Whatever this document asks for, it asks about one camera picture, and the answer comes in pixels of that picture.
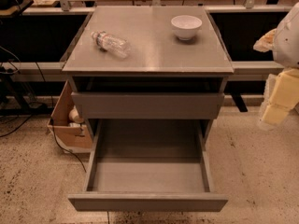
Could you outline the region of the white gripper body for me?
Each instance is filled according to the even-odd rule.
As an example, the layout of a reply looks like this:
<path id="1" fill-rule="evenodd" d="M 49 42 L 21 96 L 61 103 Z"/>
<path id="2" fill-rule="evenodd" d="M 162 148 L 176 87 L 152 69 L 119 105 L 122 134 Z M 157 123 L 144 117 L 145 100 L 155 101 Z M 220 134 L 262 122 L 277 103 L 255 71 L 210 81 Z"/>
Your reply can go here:
<path id="1" fill-rule="evenodd" d="M 276 128 L 299 104 L 299 70 L 284 69 L 266 80 L 258 126 L 262 130 Z"/>

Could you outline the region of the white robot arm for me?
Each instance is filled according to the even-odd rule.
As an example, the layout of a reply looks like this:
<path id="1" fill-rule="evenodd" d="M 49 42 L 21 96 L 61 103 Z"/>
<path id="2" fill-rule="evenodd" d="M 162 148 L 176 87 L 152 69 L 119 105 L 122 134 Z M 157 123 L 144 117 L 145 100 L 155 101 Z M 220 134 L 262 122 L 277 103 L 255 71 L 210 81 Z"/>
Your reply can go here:
<path id="1" fill-rule="evenodd" d="M 299 104 L 299 3 L 279 23 L 253 45 L 260 52 L 269 50 L 276 63 L 284 67 L 270 74 L 265 83 L 258 125 L 263 130 L 277 127 Z"/>

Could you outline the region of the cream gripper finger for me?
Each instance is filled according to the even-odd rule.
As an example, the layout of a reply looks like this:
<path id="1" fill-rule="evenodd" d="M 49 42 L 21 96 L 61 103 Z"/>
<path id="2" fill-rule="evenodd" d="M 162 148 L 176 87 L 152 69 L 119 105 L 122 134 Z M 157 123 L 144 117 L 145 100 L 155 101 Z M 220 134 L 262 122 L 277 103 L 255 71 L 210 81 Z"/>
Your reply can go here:
<path id="1" fill-rule="evenodd" d="M 253 45 L 253 49 L 260 52 L 267 52 L 273 49 L 274 45 L 274 36 L 277 29 L 272 29 L 263 35 L 259 40 Z"/>

